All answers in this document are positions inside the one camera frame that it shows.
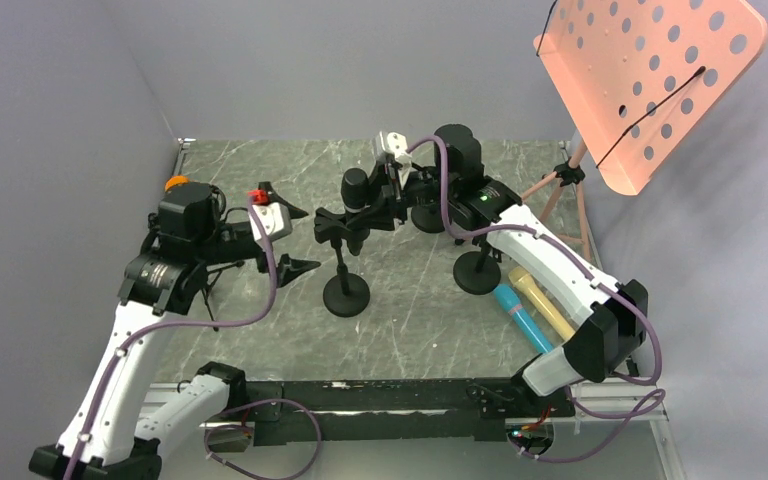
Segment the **black microphone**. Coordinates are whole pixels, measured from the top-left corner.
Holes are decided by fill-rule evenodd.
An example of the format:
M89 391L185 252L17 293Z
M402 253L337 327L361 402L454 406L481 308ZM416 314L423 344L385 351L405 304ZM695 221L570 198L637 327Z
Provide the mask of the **black microphone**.
M368 193L369 179L362 169L351 168L344 172L340 194L344 205L346 224L366 208ZM370 229L364 227L348 227L348 229L346 245L349 253L353 256L359 256L363 243L370 235Z

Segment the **black shock-mount round stand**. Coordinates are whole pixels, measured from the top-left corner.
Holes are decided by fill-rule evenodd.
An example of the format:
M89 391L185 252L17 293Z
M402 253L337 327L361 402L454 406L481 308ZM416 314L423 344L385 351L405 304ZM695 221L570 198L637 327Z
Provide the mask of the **black shock-mount round stand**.
M439 205L415 206L410 211L410 218L422 232L439 234L445 231Z

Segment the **black round-base tall stand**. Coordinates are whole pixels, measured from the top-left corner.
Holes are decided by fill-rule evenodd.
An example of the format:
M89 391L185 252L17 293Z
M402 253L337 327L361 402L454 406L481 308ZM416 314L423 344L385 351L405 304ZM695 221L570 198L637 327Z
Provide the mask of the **black round-base tall stand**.
M341 318L359 315L370 301L368 283L360 275L349 272L343 256L343 246L348 247L351 255L359 256L370 235L369 228L349 225L353 216L351 212L337 214L317 208L314 217L315 241L329 243L337 261L336 275L323 288L323 303L330 313Z

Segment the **black round-base clip stand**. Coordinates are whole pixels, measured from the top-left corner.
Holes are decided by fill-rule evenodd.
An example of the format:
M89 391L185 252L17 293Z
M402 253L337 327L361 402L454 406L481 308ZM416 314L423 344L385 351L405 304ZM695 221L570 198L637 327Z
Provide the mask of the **black round-base clip stand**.
M493 256L493 248L482 241L478 251L460 255L453 265L453 279L458 287L471 295L487 295L501 281L499 263Z

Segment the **blue microphone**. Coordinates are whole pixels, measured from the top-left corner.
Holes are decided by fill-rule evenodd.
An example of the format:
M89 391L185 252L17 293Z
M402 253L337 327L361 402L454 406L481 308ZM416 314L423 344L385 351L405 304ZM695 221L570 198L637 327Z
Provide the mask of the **blue microphone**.
M497 285L493 290L493 295L499 306L512 318L539 354L547 354L553 349L551 342L525 311L521 300L510 286Z

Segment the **cream yellow microphone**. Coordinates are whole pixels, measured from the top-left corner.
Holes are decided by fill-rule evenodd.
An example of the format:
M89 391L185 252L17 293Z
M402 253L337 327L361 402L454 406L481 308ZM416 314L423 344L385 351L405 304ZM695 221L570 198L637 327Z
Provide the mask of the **cream yellow microphone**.
M525 295L563 341L572 338L575 329L554 306L527 270L517 266L508 273L508 279L515 289Z

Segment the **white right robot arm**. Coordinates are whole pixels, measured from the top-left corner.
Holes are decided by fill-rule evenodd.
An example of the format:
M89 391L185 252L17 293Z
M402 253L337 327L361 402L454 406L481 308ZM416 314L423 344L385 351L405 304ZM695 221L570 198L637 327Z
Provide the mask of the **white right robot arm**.
M500 180L487 175L482 144L461 124L439 127L417 141L430 143L434 162L414 163L404 135L382 132L375 140L370 171L347 170L341 180L345 212L338 232L357 254L371 230L392 231L417 209L436 209L437 228L479 250L458 258L453 277L466 292L482 295L498 287L490 264L507 256L529 272L566 311L572 334L539 354L514 377L514 407L536 415L551 395L582 381L599 383L645 341L659 346L647 317L648 293L637 281L622 283L565 245Z

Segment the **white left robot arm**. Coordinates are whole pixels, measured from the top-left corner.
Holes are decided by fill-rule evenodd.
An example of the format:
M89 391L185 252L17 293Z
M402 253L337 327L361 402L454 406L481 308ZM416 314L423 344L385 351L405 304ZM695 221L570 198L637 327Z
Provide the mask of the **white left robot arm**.
M170 179L139 255L125 268L113 328L75 416L59 439L34 450L29 470L46 479L155 479L189 433L214 416L232 420L254 403L243 370L211 361L148 416L144 399L175 329L221 274L253 261L270 296L315 268L276 256L273 244L304 217L267 182L247 196L246 219L231 222L216 185Z

